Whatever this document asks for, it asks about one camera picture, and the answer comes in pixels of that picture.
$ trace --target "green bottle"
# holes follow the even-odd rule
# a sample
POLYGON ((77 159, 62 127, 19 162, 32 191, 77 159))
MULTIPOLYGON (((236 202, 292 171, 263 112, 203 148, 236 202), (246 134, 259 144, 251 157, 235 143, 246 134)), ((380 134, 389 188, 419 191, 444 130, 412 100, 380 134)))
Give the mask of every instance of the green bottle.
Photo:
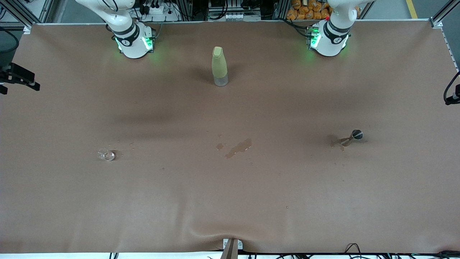
POLYGON ((229 82, 227 71, 227 61, 225 61, 224 50, 222 47, 214 47, 213 50, 213 76, 217 86, 226 86, 229 82))

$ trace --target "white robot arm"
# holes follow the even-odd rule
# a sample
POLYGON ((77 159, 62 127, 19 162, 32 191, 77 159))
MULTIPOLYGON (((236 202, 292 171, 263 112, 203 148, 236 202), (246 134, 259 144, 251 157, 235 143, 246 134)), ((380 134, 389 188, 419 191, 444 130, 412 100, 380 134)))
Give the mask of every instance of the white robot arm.
POLYGON ((322 20, 313 27, 317 32, 313 33, 310 47, 323 56, 332 57, 345 48, 350 28, 357 18, 355 7, 359 4, 372 2, 373 0, 328 0, 334 9, 329 20, 322 20))
POLYGON ((134 22, 128 9, 135 0, 76 0, 99 15, 115 34, 118 48, 129 58, 143 57, 153 50, 152 28, 134 22))

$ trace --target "brown table surface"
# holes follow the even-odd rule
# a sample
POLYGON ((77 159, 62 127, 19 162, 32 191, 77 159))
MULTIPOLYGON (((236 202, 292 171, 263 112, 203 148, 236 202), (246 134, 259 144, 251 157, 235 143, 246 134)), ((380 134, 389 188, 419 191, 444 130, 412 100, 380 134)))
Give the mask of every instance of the brown table surface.
POLYGON ((103 26, 34 26, 14 62, 41 91, 2 98, 0 252, 215 250, 226 237, 253 252, 460 249, 443 35, 425 21, 352 33, 325 58, 284 23, 168 24, 155 53, 128 59, 103 26), (331 147, 353 129, 360 143, 331 147), (118 159, 98 160, 104 147, 118 159))

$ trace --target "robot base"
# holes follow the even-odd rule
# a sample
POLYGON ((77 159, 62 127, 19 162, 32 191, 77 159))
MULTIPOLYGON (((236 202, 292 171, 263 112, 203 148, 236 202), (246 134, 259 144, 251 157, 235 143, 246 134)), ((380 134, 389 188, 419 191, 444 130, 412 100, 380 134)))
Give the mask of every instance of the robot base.
POLYGON ((333 44, 330 39, 328 39, 324 34, 324 24, 326 20, 322 20, 314 25, 313 28, 317 29, 317 31, 313 31, 311 35, 313 36, 311 39, 308 39, 310 49, 316 50, 323 56, 326 57, 333 57, 340 53, 340 51, 345 48, 346 41, 348 40, 348 36, 339 44, 333 44))
POLYGON ((136 23, 139 26, 139 36, 132 42, 131 46, 124 46, 123 44, 118 43, 118 49, 120 53, 123 53, 130 59, 138 59, 145 56, 149 52, 153 52, 155 46, 155 30, 152 30, 151 27, 143 24, 136 23))

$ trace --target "yellow line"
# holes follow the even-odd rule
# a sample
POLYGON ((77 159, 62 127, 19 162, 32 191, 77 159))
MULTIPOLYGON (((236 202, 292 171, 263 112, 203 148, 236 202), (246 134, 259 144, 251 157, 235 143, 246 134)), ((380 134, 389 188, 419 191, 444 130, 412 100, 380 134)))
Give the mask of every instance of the yellow line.
POLYGON ((417 13, 415 12, 414 4, 412 3, 412 0, 406 0, 407 7, 409 8, 409 13, 412 19, 417 19, 417 13))

